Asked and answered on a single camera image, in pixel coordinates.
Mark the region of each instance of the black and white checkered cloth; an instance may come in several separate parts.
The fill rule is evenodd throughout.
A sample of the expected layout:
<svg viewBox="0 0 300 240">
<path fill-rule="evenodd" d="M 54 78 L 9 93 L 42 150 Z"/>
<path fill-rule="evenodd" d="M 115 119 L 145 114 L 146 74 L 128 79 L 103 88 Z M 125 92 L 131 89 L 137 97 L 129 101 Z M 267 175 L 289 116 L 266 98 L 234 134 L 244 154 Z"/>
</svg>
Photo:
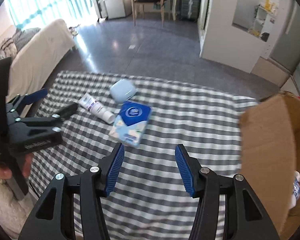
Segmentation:
<svg viewBox="0 0 300 240">
<path fill-rule="evenodd" d="M 117 114 L 120 106 L 109 88 L 122 78 L 130 79 L 138 90 L 132 100 L 151 106 L 152 114 L 140 146 L 125 147 L 114 192 L 101 200 L 110 238 L 188 239 L 198 199 L 185 191 L 174 156 L 176 144 L 183 143 L 202 166 L 232 177 L 241 163 L 239 115 L 257 103 L 188 83 L 65 71 L 58 74 L 37 115 L 51 115 L 86 92 Z M 108 136 L 110 129 L 80 107 L 62 126 L 63 143 L 35 153 L 30 176 L 35 190 L 42 194 L 59 172 L 72 176 L 98 164 L 116 144 Z M 222 238 L 224 224 L 224 196 L 220 200 L 216 238 Z M 75 227 L 81 232 L 77 195 L 74 210 Z"/>
</svg>

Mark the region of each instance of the teal curtain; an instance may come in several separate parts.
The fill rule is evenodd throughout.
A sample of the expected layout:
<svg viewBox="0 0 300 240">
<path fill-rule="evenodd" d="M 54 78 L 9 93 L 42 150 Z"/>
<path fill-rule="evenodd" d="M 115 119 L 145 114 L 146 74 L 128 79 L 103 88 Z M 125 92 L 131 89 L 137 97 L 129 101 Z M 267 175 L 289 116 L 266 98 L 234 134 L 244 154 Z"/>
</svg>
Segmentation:
<svg viewBox="0 0 300 240">
<path fill-rule="evenodd" d="M 43 27 L 62 18 L 75 26 L 90 15 L 92 0 L 6 0 L 10 16 L 18 28 Z"/>
</svg>

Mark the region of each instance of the cardboard box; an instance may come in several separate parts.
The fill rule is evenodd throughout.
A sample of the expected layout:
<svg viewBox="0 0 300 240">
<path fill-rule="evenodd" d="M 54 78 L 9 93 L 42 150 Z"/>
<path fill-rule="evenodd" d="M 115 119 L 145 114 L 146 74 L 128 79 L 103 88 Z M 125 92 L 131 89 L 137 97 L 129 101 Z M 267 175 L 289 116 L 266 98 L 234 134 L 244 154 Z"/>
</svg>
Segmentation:
<svg viewBox="0 0 300 240">
<path fill-rule="evenodd" d="M 249 108 L 240 119 L 242 170 L 281 239 L 300 225 L 300 198 L 289 210 L 294 171 L 300 172 L 300 99 L 282 93 Z"/>
</svg>

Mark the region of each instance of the cream fluffy fabric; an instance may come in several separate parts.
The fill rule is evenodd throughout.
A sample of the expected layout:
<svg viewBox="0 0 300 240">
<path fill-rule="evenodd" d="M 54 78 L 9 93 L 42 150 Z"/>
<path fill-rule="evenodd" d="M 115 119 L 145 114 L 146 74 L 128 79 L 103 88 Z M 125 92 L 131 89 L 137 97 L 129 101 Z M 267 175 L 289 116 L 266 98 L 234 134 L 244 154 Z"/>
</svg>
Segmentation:
<svg viewBox="0 0 300 240">
<path fill-rule="evenodd" d="M 20 231 L 33 208 L 29 193 L 18 201 L 11 189 L 0 179 L 0 225 L 13 239 L 18 239 Z"/>
</svg>

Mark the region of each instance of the gray floor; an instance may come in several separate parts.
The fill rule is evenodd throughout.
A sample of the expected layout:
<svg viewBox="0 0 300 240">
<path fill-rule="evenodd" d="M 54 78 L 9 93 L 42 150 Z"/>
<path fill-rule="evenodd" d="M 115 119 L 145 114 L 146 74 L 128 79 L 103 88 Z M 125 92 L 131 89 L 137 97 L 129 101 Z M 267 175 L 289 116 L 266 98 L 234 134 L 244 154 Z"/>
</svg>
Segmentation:
<svg viewBox="0 0 300 240">
<path fill-rule="evenodd" d="M 77 50 L 69 51 L 44 87 L 50 88 L 61 70 L 122 73 L 189 82 L 234 95 L 262 98 L 279 88 L 253 74 L 199 58 L 196 23 L 166 20 L 159 13 L 82 24 L 74 38 Z"/>
</svg>

